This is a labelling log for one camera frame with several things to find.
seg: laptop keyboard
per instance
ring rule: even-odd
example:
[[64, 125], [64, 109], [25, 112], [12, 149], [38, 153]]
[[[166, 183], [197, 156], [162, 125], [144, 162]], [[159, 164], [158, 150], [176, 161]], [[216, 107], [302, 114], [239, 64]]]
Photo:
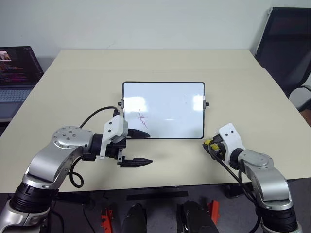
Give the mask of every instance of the laptop keyboard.
[[21, 102], [24, 101], [31, 89], [25, 90], [0, 90], [0, 102]]

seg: tabletop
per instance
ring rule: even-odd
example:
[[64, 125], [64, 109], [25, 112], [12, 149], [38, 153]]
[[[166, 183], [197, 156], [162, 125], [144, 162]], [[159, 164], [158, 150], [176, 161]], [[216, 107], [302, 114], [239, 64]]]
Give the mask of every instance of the tabletop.
[[[117, 105], [124, 81], [200, 81], [210, 106], [205, 138], [233, 123], [246, 148], [270, 155], [287, 178], [311, 176], [311, 129], [250, 52], [64, 50], [55, 59], [0, 137], [0, 192], [14, 192], [35, 154], [53, 132], [80, 125], [98, 108]], [[85, 126], [102, 133], [112, 111]], [[85, 184], [68, 178], [60, 191], [234, 183], [203, 150], [201, 140], [128, 140], [126, 158], [153, 163], [120, 168], [116, 160], [79, 162]]]

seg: office chair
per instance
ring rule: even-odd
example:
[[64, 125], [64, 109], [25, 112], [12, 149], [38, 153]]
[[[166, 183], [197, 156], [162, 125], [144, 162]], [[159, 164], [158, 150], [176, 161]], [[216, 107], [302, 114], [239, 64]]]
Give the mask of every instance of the office chair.
[[299, 111], [311, 108], [311, 8], [272, 7], [256, 60]]

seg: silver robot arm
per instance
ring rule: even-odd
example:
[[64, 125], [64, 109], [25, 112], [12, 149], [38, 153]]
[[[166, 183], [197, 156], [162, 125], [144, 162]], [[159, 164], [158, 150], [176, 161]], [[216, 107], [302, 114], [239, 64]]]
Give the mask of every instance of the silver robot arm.
[[[144, 132], [131, 130], [131, 134], [148, 137]], [[22, 183], [12, 198], [7, 201], [0, 214], [0, 233], [11, 231], [10, 227], [36, 226], [33, 232], [47, 227], [50, 205], [58, 189], [68, 175], [73, 162], [86, 156], [87, 161], [94, 161], [96, 155], [118, 159], [123, 167], [138, 167], [151, 163], [151, 160], [125, 160], [120, 152], [126, 147], [128, 135], [127, 122], [116, 115], [104, 127], [104, 134], [76, 126], [66, 126], [57, 130], [50, 143], [35, 155], [27, 168]]]
[[215, 137], [204, 142], [203, 147], [213, 159], [241, 170], [252, 181], [256, 213], [261, 217], [265, 233], [302, 233], [287, 181], [274, 167], [270, 156], [246, 150], [232, 124], [220, 128]]

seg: whiteboard frame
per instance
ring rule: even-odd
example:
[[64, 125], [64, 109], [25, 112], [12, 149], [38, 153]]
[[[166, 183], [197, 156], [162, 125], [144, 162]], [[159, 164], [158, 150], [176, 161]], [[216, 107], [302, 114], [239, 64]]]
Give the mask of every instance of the whiteboard frame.
[[122, 83], [122, 109], [123, 109], [123, 118], [125, 119], [125, 105], [124, 105], [124, 84], [125, 83], [202, 83], [203, 84], [203, 128], [202, 128], [202, 137], [147, 137], [144, 139], [203, 139], [204, 138], [204, 128], [205, 128], [205, 106], [204, 104], [207, 102], [206, 97], [205, 97], [205, 83], [200, 82], [200, 81], [180, 81], [180, 82], [175, 82], [175, 81], [167, 81], [167, 82], [156, 82], [156, 81], [125, 81]]

